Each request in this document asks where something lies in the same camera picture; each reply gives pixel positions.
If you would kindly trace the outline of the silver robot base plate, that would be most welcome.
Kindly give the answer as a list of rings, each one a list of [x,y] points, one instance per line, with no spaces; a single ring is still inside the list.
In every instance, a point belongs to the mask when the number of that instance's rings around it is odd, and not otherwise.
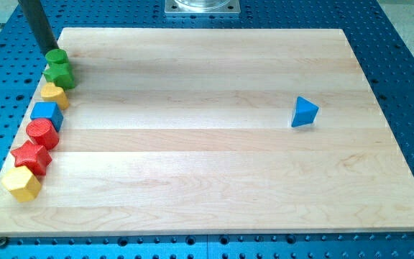
[[[240,0],[166,0],[166,14],[239,14]]]

